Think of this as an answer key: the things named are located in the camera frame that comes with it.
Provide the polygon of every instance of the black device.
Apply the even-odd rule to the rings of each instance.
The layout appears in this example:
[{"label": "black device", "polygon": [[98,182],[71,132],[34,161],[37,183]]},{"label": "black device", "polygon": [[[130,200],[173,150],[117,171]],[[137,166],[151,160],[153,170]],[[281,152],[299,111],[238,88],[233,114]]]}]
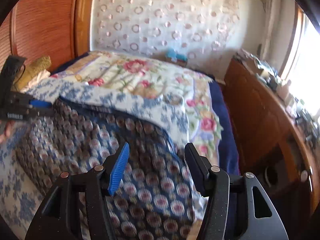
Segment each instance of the black device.
[{"label": "black device", "polygon": [[[39,206],[25,240],[81,240],[79,192],[86,195],[91,239],[116,240],[103,198],[112,196],[107,190],[109,178],[125,144],[120,145],[115,155],[108,156],[103,165],[87,173],[73,176],[61,173]],[[212,166],[206,157],[199,156],[192,143],[186,145],[185,157],[196,189],[202,196],[209,197],[197,239],[224,239],[230,192],[238,195],[238,222],[235,236],[230,239],[288,239],[276,209],[252,173],[229,176],[218,166]]]},{"label": "black device", "polygon": [[21,69],[24,57],[9,56],[0,72],[0,135],[7,120],[24,121],[38,116],[52,116],[52,104],[33,96],[11,91],[13,81]]}]

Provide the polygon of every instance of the blue and white floral fabric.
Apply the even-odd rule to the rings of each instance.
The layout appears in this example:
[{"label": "blue and white floral fabric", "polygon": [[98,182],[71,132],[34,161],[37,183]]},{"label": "blue and white floral fabric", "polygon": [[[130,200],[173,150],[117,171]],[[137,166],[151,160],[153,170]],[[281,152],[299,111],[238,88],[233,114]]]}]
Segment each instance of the blue and white floral fabric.
[{"label": "blue and white floral fabric", "polygon": [[[183,104],[173,106],[160,98],[143,99],[114,90],[51,78],[43,80],[28,93],[49,102],[63,96],[76,103],[111,107],[164,128],[178,147],[184,147],[188,141],[188,119]],[[0,214],[20,239],[24,239],[42,200],[41,193],[17,163],[12,151],[23,136],[25,126],[26,124],[17,124],[14,135],[0,148]],[[195,199],[193,206],[201,216],[205,201],[198,195],[193,201]]]}]

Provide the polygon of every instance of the wallpaper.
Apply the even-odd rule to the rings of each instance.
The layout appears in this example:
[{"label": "wallpaper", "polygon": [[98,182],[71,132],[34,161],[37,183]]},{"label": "wallpaper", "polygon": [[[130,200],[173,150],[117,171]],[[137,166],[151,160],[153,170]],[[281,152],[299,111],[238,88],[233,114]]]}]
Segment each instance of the wallpaper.
[{"label": "wallpaper", "polygon": [[164,59],[172,48],[214,74],[238,11],[238,0],[94,0],[91,49]]}]

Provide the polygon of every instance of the ribbed blue pad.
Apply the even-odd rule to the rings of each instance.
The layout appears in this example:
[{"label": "ribbed blue pad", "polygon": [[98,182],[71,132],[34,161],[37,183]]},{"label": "ribbed blue pad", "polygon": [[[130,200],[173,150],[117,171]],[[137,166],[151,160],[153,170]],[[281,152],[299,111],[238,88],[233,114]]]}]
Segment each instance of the ribbed blue pad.
[{"label": "ribbed blue pad", "polygon": [[129,144],[126,142],[110,174],[110,182],[108,187],[108,192],[110,196],[113,196],[113,194],[119,188],[120,181],[124,173],[124,169],[128,163],[129,152],[130,152]]}]

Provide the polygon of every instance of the wall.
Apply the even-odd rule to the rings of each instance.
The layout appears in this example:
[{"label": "wall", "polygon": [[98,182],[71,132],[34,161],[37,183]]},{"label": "wall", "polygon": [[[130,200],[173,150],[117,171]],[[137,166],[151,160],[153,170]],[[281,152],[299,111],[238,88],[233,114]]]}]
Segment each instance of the wall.
[{"label": "wall", "polygon": [[0,66],[11,51],[26,65],[49,55],[50,70],[71,60],[74,7],[75,0],[19,0],[0,27]]},{"label": "wall", "polygon": [[[151,17],[139,18],[131,12],[136,6],[140,6],[135,4],[136,0],[94,0],[91,49],[118,50],[132,54],[135,51],[130,48],[130,44],[136,43],[139,45],[137,52],[147,57],[159,58],[159,55],[163,55],[168,47],[187,56],[194,52],[196,58],[190,59],[189,57],[188,67],[212,73],[219,79],[223,78],[232,55],[241,47],[256,54],[264,27],[265,13],[261,1],[210,0],[207,3],[205,0],[204,4],[201,4],[202,0],[159,0],[159,3],[156,0],[151,0],[151,5],[148,1],[138,0],[144,8],[143,14],[148,14]],[[224,10],[226,3],[230,5],[227,12]],[[195,7],[194,15],[190,10],[192,5]],[[160,13],[164,13],[162,19],[153,15],[157,8],[161,8],[162,12]],[[175,13],[179,11],[185,13],[185,16],[188,15],[184,21],[175,18]],[[217,12],[217,15],[211,17],[211,11]],[[206,17],[203,23],[197,19],[199,14]],[[147,26],[144,22],[145,18],[151,20]],[[171,23],[170,28],[165,26],[167,21]],[[114,28],[116,22],[122,24],[121,34]],[[137,27],[136,30],[139,32],[138,35],[131,32],[131,26],[134,24],[139,25],[139,29]],[[183,27],[184,24],[192,25],[189,32]],[[219,25],[227,25],[227,31],[219,30],[217,27]],[[161,36],[157,39],[155,39],[156,33],[152,33],[154,28],[162,30]],[[181,32],[176,40],[171,37],[175,30]],[[193,40],[195,33],[200,33],[201,42]],[[135,36],[137,36],[137,41],[132,41]],[[216,41],[219,41],[220,46],[212,49],[212,44]]]},{"label": "wall", "polygon": [[278,26],[272,35],[270,54],[267,62],[278,71],[288,51],[295,16],[295,0],[281,0]]}]

